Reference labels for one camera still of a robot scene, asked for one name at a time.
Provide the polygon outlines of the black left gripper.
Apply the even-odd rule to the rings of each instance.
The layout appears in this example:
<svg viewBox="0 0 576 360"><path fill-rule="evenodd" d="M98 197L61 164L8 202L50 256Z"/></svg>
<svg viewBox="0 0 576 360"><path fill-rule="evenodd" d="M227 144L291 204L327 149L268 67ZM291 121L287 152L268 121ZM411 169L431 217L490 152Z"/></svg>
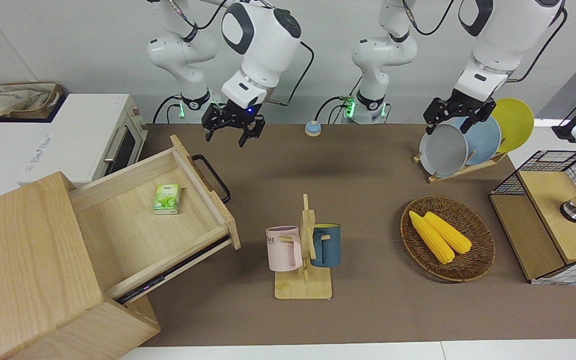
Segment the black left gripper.
<svg viewBox="0 0 576 360"><path fill-rule="evenodd" d="M432 135L444 118L466 116L461 125L461 133L465 135L477 123L487 121L496 105L495 100L478 100L458 89L453 89L445 102L439 97L430 101L423 112L425 132L427 135Z"/></svg>

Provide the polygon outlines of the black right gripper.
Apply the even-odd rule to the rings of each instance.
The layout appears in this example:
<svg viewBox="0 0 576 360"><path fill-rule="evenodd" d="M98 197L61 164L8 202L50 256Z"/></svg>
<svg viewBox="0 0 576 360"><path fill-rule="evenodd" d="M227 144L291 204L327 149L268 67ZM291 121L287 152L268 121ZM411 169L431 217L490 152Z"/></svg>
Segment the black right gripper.
<svg viewBox="0 0 576 360"><path fill-rule="evenodd" d="M261 136L266 121L264 116L259 116L263 104L255 104L249 107L240 107L233 101L225 104L210 103L203 114L203 128L206 132L205 140L209 142L216 128L234 127L241 128L242 135L238 139L238 146L243 148L248 139Z"/></svg>

